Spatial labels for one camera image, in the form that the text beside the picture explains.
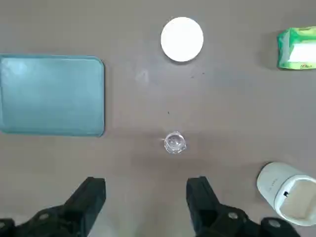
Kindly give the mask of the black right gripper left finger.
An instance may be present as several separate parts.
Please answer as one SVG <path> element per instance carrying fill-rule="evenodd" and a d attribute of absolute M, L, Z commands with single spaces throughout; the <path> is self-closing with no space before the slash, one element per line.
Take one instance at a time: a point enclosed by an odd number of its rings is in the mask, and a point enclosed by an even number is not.
<path fill-rule="evenodd" d="M 37 212 L 16 225 L 11 218 L 1 218 L 2 237 L 86 237 L 106 201 L 104 178 L 87 177 L 63 205 Z"/>

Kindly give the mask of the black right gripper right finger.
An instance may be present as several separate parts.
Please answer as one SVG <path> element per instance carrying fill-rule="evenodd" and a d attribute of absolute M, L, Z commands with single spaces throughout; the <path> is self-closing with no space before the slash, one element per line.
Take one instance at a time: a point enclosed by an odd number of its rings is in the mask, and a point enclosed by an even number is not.
<path fill-rule="evenodd" d="M 241 209 L 221 204 L 204 176 L 189 178 L 186 201 L 197 237 L 298 237 L 288 222 L 265 217 L 253 222 Z"/>

